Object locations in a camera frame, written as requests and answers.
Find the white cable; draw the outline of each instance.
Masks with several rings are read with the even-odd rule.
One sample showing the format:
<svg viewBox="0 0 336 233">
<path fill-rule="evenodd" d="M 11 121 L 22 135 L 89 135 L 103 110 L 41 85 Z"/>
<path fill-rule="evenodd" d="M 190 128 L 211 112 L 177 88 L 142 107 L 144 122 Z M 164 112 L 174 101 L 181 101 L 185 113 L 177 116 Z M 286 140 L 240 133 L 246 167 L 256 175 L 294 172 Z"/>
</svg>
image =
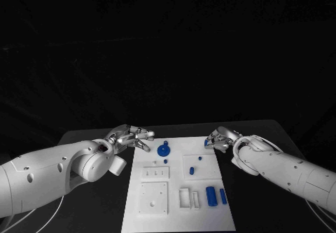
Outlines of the white cable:
<svg viewBox="0 0 336 233">
<path fill-rule="evenodd" d="M 260 137 L 257 137 L 259 139 L 262 139 L 266 143 L 269 143 L 272 146 L 273 146 L 273 148 L 279 151 L 279 152 L 282 152 L 282 150 L 268 141 L 268 140 L 265 140 L 263 138 L 260 138 Z M 319 209 L 319 211 L 322 212 L 322 214 L 330 218 L 330 220 L 332 221 L 332 222 L 336 222 L 334 220 L 332 220 L 332 218 L 325 214 L 325 212 L 321 210 L 321 208 L 317 206 L 317 208 Z M 314 215 L 317 216 L 317 218 L 319 219 L 319 221 L 322 222 L 322 224 L 325 225 L 325 227 L 328 228 L 328 230 L 332 232 L 332 233 L 336 233 L 336 231 L 330 228 L 330 226 L 325 224 L 325 222 L 321 220 L 321 218 L 319 218 L 319 216 L 318 216 L 318 214 L 315 213 L 315 211 L 312 210 L 312 213 L 314 213 Z"/>
<path fill-rule="evenodd" d="M 11 229 L 11 227 L 14 227 L 21 221 L 22 221 L 22 219 L 32 213 L 32 211 L 34 211 L 35 209 L 32 209 L 28 213 L 27 213 L 27 215 L 4 230 L 4 231 L 1 231 L 0 233 L 4 233 L 8 229 Z"/>
<path fill-rule="evenodd" d="M 61 201 L 63 201 L 63 197 L 61 197 L 61 199 L 60 199 L 57 209 L 58 209 L 58 207 L 60 207 L 60 204 L 61 204 Z M 48 224 L 48 222 L 50 222 L 50 220 L 51 220 L 53 216 L 54 216 L 54 215 L 56 215 L 56 213 L 57 213 L 57 209 L 56 209 L 56 211 L 54 211 L 54 213 L 53 213 L 53 215 L 51 215 L 51 217 L 50 217 L 48 221 L 45 222 L 45 224 L 43 225 L 43 227 L 38 229 L 38 231 L 37 231 L 35 233 L 38 233 L 38 232 L 40 232 L 40 230 L 44 228 L 44 226 Z"/>
<path fill-rule="evenodd" d="M 61 201 L 63 201 L 63 197 L 64 197 L 64 196 L 61 196 L 61 199 L 60 199 L 60 202 L 58 202 L 58 205 L 57 205 L 57 209 L 58 209 L 58 207 L 60 207 L 60 204 L 61 204 Z M 48 221 L 45 222 L 45 224 L 43 225 L 43 227 L 38 229 L 38 231 L 37 231 L 35 233 L 38 233 L 40 230 L 44 228 L 44 226 L 48 224 L 48 222 L 50 222 L 53 216 L 54 216 L 56 213 L 57 213 L 57 209 L 56 209 L 56 211 L 54 211 L 54 213 L 53 213 L 53 215 L 51 215 Z M 14 226 L 24 220 L 24 218 L 32 213 L 34 210 L 35 210 L 35 209 L 32 209 L 32 210 L 28 212 L 28 214 L 27 214 L 27 215 L 25 215 L 25 216 L 24 216 L 4 231 L 1 231 L 0 233 L 4 233 L 8 229 L 11 229 L 11 227 L 14 227 Z"/>
</svg>

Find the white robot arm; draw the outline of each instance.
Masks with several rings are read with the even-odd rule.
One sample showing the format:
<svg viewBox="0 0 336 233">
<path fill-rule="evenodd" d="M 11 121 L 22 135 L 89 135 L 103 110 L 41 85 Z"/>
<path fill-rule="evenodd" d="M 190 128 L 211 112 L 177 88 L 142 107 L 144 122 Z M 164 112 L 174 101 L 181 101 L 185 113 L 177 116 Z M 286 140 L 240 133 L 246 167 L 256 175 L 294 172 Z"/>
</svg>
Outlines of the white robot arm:
<svg viewBox="0 0 336 233">
<path fill-rule="evenodd" d="M 133 126 L 113 128 L 105 139 L 32 151 L 0 166 L 0 218 L 45 205 L 106 171 L 119 175 L 125 161 L 115 156 L 126 146 L 149 151 L 139 139 L 154 132 Z"/>
<path fill-rule="evenodd" d="M 336 214 L 336 173 L 308 161 L 275 151 L 263 140 L 219 126 L 204 148 L 226 151 L 233 146 L 231 163 L 250 175 L 260 174 L 282 189 Z"/>
</svg>

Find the blue round knob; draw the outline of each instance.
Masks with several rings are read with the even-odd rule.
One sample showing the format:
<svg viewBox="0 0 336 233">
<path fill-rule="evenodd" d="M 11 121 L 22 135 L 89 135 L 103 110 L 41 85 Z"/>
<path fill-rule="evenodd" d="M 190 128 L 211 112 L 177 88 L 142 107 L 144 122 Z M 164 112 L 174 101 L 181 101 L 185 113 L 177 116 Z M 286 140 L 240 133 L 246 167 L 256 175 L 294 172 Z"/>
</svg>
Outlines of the blue round knob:
<svg viewBox="0 0 336 233">
<path fill-rule="evenodd" d="M 164 141 L 162 145 L 157 148 L 157 154 L 161 157 L 165 157 L 168 155 L 168 153 L 169 153 L 168 142 Z"/>
</svg>

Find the table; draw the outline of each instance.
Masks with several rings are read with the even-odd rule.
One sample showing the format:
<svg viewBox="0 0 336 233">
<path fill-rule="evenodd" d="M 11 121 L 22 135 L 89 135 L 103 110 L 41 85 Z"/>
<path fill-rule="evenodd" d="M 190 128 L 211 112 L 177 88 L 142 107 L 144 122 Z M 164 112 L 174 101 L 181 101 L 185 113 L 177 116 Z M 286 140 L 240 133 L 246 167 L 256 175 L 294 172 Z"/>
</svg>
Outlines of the table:
<svg viewBox="0 0 336 233">
<path fill-rule="evenodd" d="M 281 150 L 299 157 L 281 125 L 273 120 L 233 121 L 201 124 L 146 126 L 155 138 L 207 136 L 217 126 L 236 130 L 242 135 L 257 135 L 269 140 Z M 82 140 L 103 138 L 110 129 L 79 130 L 64 133 L 58 145 Z M 328 232 L 312 214 L 305 201 L 281 189 L 260 176 L 246 174 L 231 163 L 231 149 L 216 151 L 226 198 L 237 233 Z M 74 188 L 64 195 L 57 214 L 41 233 L 110 232 L 120 231 L 133 148 L 118 155 L 126 166 L 116 177 L 110 172 L 93 182 Z M 34 233 L 47 222 L 60 199 L 40 207 L 7 233 Z M 14 216 L 15 222 L 25 214 Z"/>
</svg>

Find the small blue piece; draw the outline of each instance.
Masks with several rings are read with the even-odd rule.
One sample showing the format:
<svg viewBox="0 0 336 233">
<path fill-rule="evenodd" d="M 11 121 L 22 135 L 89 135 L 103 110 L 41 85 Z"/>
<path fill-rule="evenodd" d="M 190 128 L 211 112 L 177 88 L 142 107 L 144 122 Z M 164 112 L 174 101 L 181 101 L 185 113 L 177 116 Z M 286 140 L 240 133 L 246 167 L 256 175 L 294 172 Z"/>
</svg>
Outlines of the small blue piece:
<svg viewBox="0 0 336 233">
<path fill-rule="evenodd" d="M 157 148 L 157 154 L 161 157 L 165 157 L 168 155 L 168 153 L 169 153 L 168 142 L 164 141 L 162 145 Z"/>
<path fill-rule="evenodd" d="M 214 188 L 213 187 L 206 187 L 206 197 L 207 197 L 207 205 L 208 206 L 216 206 L 216 193 L 214 193 Z"/>
<path fill-rule="evenodd" d="M 223 189 L 219 189 L 220 191 L 220 196 L 221 196 L 221 204 L 226 205 L 226 197 L 224 197 L 224 192 L 223 192 Z"/>
</svg>

